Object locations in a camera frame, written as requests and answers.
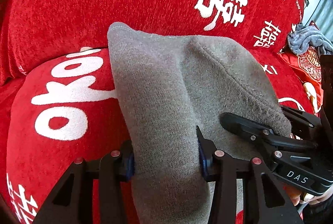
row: red fabric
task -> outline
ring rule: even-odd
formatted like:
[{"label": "red fabric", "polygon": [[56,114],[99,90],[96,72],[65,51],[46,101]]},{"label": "red fabric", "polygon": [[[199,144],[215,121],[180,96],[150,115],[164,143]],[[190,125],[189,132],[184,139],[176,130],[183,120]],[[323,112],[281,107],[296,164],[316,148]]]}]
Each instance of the red fabric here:
[{"label": "red fabric", "polygon": [[[7,174],[11,201],[16,205],[13,210],[22,224],[25,219],[31,223],[29,218],[33,219],[76,157],[98,159],[129,139],[114,98],[108,49],[75,55],[50,60],[32,70],[12,106]],[[48,92],[48,97],[34,98]],[[122,185],[122,193],[129,223],[139,223],[129,183]],[[94,223],[99,218],[96,212],[98,203],[94,205]]]},{"label": "red fabric", "polygon": [[[250,50],[250,52],[267,74],[278,99],[292,98],[306,112],[313,113],[312,105],[304,92],[302,83],[284,60],[277,54],[263,50]],[[281,104],[297,109],[299,107],[296,102],[284,101]]]},{"label": "red fabric", "polygon": [[[10,0],[1,30],[0,84],[81,47],[106,47],[108,27],[115,21],[161,35],[225,36],[246,48],[277,52],[284,46],[292,24],[303,15],[304,2],[298,0],[297,5],[296,1],[247,0],[247,5],[240,7],[238,0],[232,0],[237,12],[241,9],[245,15],[243,22],[235,27],[236,22],[227,22],[220,14],[216,26],[205,31],[217,9],[214,7],[211,14],[200,13],[195,8],[198,0]],[[209,3],[214,4],[213,0],[203,2],[206,6]],[[265,21],[272,21],[281,33],[275,35],[269,27],[272,31],[266,32],[276,37],[274,45],[254,47],[258,40],[254,36],[260,38],[267,27]]]},{"label": "red fabric", "polygon": [[25,77],[17,78],[0,87],[0,194],[7,204],[10,204],[6,183],[6,150],[10,111],[14,97],[24,80]]},{"label": "red fabric", "polygon": [[308,50],[301,55],[295,55],[287,50],[284,53],[278,53],[278,56],[294,70],[303,83],[310,82],[314,86],[318,108],[320,108],[323,104],[324,91],[321,88],[321,67],[316,48],[309,46]]},{"label": "red fabric", "polygon": [[[224,0],[223,5],[230,1],[237,5],[238,12],[238,0]],[[217,14],[216,6],[211,15],[205,15],[196,9],[197,3],[198,0],[9,0],[0,36],[0,85],[7,78],[21,77],[30,72],[13,103],[7,147],[8,178],[13,188],[10,192],[13,202],[18,206],[22,223],[30,222],[24,220],[23,215],[33,218],[32,209],[38,211],[55,182],[75,157],[83,156],[87,160],[99,158],[112,149],[119,148],[121,142],[129,138],[118,102],[114,98],[43,105],[31,103],[34,96],[47,93],[47,82],[68,85],[89,75],[96,78],[91,88],[113,90],[113,81],[109,79],[111,67],[107,50],[83,56],[103,59],[103,65],[90,74],[67,78],[56,78],[50,74],[56,65],[71,60],[66,57],[57,58],[59,56],[77,52],[82,47],[107,47],[106,35],[112,22],[121,21],[133,29],[162,35],[230,37],[247,49],[252,49],[251,52],[263,66],[269,62],[274,64],[278,77],[269,78],[278,97],[290,96],[297,99],[308,110],[308,101],[304,99],[306,96],[302,96],[303,88],[300,82],[295,81],[295,74],[280,61],[275,61],[277,58],[273,55],[273,52],[285,45],[286,35],[292,24],[301,20],[303,0],[247,0],[247,5],[241,7],[244,20],[236,27],[236,22],[224,23],[220,14],[216,26],[209,31],[204,28]],[[209,3],[213,3],[213,0],[203,1],[206,6]],[[274,28],[272,30],[272,26],[265,21],[272,21],[272,25],[278,26],[281,32]],[[254,47],[258,40],[254,36],[260,37],[261,33],[265,35],[268,31],[271,37],[276,37],[274,45],[267,48]],[[88,120],[84,136],[63,141],[38,134],[35,130],[36,118],[42,111],[53,107],[82,110]],[[51,119],[49,126],[58,128],[66,123],[65,118]],[[27,210],[32,214],[21,211],[18,205],[24,205],[22,195],[19,197],[16,194],[22,188],[25,189],[25,197],[29,201],[33,197],[38,207],[34,208],[35,204],[31,201],[33,205],[28,205]],[[123,185],[123,197],[129,222],[138,223],[129,184]],[[97,206],[96,203],[94,212],[97,212]],[[242,215],[239,214],[237,223],[241,223],[241,219]],[[97,223],[98,214],[94,216],[94,220]]]}]

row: white chinese character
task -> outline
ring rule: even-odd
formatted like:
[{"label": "white chinese character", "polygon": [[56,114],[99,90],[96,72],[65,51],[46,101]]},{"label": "white chinese character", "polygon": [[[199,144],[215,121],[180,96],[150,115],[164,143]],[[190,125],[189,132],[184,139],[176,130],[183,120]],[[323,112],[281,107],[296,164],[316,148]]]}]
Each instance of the white chinese character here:
[{"label": "white chinese character", "polygon": [[12,199],[15,199],[15,197],[14,197],[13,185],[12,185],[12,182],[9,180],[8,174],[7,174],[7,187],[8,187],[8,193],[9,193],[9,196],[10,196]]},{"label": "white chinese character", "polygon": [[[13,185],[11,181],[9,180],[8,174],[7,174],[7,186],[8,186],[8,192],[9,196],[11,197],[11,203],[15,209],[15,214],[19,221],[24,220],[25,224],[31,224],[33,221],[33,218],[36,216],[36,211],[34,208],[38,208],[36,201],[30,196],[30,200],[27,200],[25,197],[25,189],[22,185],[18,185],[19,193],[16,193],[15,190],[13,190]],[[22,204],[16,204],[15,198],[18,197]]]},{"label": "white chinese character", "polygon": [[234,23],[234,27],[238,25],[238,23],[243,22],[244,16],[241,11],[242,6],[247,5],[247,0],[236,0],[236,3],[239,3],[239,11],[237,12],[237,5],[234,6],[232,3],[235,0],[231,0],[230,2],[224,5],[224,0],[209,0],[209,6],[204,5],[204,0],[198,0],[197,4],[194,6],[194,9],[198,9],[200,15],[203,18],[211,17],[213,14],[214,7],[217,9],[217,14],[214,17],[214,20],[204,27],[205,31],[212,30],[216,26],[216,21],[219,15],[222,12],[223,23],[229,22]]},{"label": "white chinese character", "polygon": [[[25,210],[30,215],[36,216],[37,213],[34,210],[34,208],[38,208],[37,203],[34,200],[34,198],[32,197],[32,195],[30,195],[30,201],[27,200],[26,197],[25,197],[24,192],[25,192],[25,189],[24,189],[24,187],[22,185],[19,185],[19,193],[16,193],[14,191],[15,195],[17,197],[19,197],[21,199],[21,202],[22,202],[22,204],[18,203],[18,205],[19,205],[19,207],[21,207],[23,210]],[[30,211],[28,205],[31,205],[34,208],[32,208],[32,210]]]},{"label": "white chinese character", "polygon": [[19,66],[19,71],[23,74],[23,75],[27,75],[27,72],[24,71],[22,66]]},{"label": "white chinese character", "polygon": [[281,32],[279,30],[279,26],[275,27],[271,22],[265,21],[265,24],[267,25],[265,28],[261,30],[260,37],[253,36],[257,38],[257,42],[255,42],[254,47],[270,47],[271,45],[274,45],[274,42],[276,41],[276,37],[279,35],[278,32]]}]

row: white lettering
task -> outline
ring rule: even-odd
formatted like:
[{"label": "white lettering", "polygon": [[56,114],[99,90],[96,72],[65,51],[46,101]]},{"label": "white lettering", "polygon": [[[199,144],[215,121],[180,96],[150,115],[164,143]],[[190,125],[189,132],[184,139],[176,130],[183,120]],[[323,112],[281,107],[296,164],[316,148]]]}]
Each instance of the white lettering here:
[{"label": "white lettering", "polygon": [[277,71],[275,70],[274,66],[271,66],[271,68],[274,71],[274,73],[277,75]]},{"label": "white lettering", "polygon": [[264,70],[264,72],[267,71],[269,74],[272,74],[272,72],[267,69],[267,66],[268,66],[267,64],[265,66],[262,66],[262,65],[260,65],[260,66],[262,67],[262,69]]},{"label": "white lettering", "polygon": [[235,5],[234,14],[232,15],[232,19],[230,21],[231,24],[235,22],[234,27],[236,27],[239,22],[243,22],[244,15],[242,15],[241,13],[242,13],[242,9],[239,9],[239,11],[237,13],[237,5]]},{"label": "white lettering", "polygon": [[103,91],[89,88],[96,78],[85,76],[79,78],[68,85],[58,82],[46,83],[48,93],[40,94],[31,99],[34,105],[46,105],[53,103],[73,103],[100,101],[108,98],[117,98],[116,90]]},{"label": "white lettering", "polygon": [[279,32],[281,30],[279,29],[279,26],[274,26],[271,22],[265,21],[265,24],[267,25],[261,30],[260,37],[254,35],[254,38],[257,38],[258,40],[254,43],[254,47],[270,47],[271,45],[274,45],[276,41],[276,37],[279,35]]},{"label": "white lettering", "polygon": [[[17,193],[13,189],[13,185],[11,181],[9,180],[8,174],[7,174],[7,185],[8,185],[8,191],[9,195],[11,197],[11,203],[14,206],[15,214],[19,221],[24,220],[25,224],[31,224],[34,217],[36,216],[36,209],[38,209],[37,203],[32,195],[30,195],[30,200],[27,199],[25,195],[25,189],[22,185],[18,185],[19,192]],[[15,202],[17,198],[20,199],[21,204]]]},{"label": "white lettering", "polygon": [[[59,128],[52,129],[49,121],[55,117],[67,118],[68,123]],[[81,138],[88,129],[86,114],[79,108],[53,107],[42,111],[36,121],[35,130],[41,136],[56,140],[76,140]]]},{"label": "white lettering", "polygon": [[84,55],[90,55],[90,54],[97,53],[97,52],[100,52],[100,51],[101,51],[101,49],[99,49],[99,48],[96,48],[94,50],[93,49],[88,49],[88,50],[84,50],[84,51],[81,51],[81,52],[67,54],[66,58],[73,58],[73,57],[79,57],[79,56],[84,56]]},{"label": "white lettering", "polygon": [[[73,69],[66,69],[66,67],[74,64],[80,64],[80,65]],[[76,58],[56,65],[51,70],[51,75],[55,78],[77,77],[80,75],[86,75],[91,72],[94,72],[97,69],[101,68],[102,65],[103,65],[103,59],[101,57],[91,56],[91,57]]]}]

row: screw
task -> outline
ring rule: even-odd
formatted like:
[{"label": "screw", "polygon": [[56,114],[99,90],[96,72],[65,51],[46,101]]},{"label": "screw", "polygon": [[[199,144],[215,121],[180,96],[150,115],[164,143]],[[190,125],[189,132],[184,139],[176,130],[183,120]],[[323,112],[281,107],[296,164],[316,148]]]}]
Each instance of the screw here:
[{"label": "screw", "polygon": [[221,156],[224,156],[224,152],[221,150],[217,150],[217,151],[215,151],[215,155],[221,157]]},{"label": "screw", "polygon": [[74,160],[74,163],[79,165],[83,162],[83,158],[82,157],[77,157],[75,160]]},{"label": "screw", "polygon": [[277,158],[281,158],[282,157],[282,153],[280,151],[275,151],[274,154],[275,154],[275,156]]},{"label": "screw", "polygon": [[253,162],[254,164],[256,164],[256,165],[260,165],[260,164],[261,164],[261,159],[255,157],[255,158],[252,159],[252,162]]},{"label": "screw", "polygon": [[120,156],[120,151],[118,151],[118,150],[112,151],[111,156],[113,156],[113,157]]}]

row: gray towel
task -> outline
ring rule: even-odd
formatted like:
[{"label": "gray towel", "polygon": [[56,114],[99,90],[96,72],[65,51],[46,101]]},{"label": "gray towel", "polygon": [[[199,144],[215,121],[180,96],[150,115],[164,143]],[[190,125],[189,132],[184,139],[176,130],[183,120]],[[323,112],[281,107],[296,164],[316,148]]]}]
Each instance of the gray towel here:
[{"label": "gray towel", "polygon": [[[249,160],[259,154],[222,129],[231,112],[288,136],[274,90],[260,64],[225,37],[168,37],[114,23],[108,31],[119,105],[133,143],[133,199],[142,224],[207,224],[214,183],[199,166],[195,126],[217,148]],[[241,182],[237,211],[242,210]]]},{"label": "gray towel", "polygon": [[332,42],[315,26],[306,27],[302,22],[296,26],[295,32],[288,34],[287,40],[290,50],[296,55],[305,53],[309,45],[318,47],[319,56],[333,54]]}]

